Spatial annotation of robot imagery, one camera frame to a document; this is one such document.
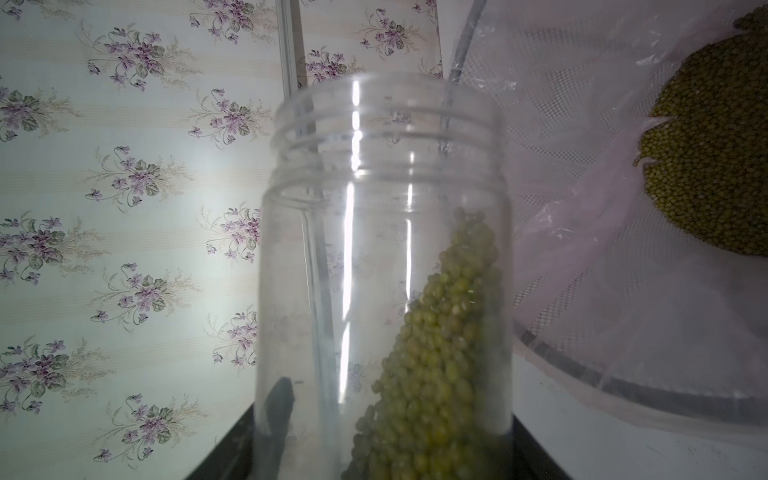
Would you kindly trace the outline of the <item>clear jar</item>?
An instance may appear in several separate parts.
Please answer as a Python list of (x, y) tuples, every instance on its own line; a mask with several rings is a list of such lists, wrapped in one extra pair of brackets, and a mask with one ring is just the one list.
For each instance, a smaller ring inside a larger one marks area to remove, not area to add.
[(275, 117), (255, 479), (509, 479), (511, 219), (495, 102), (359, 74)]

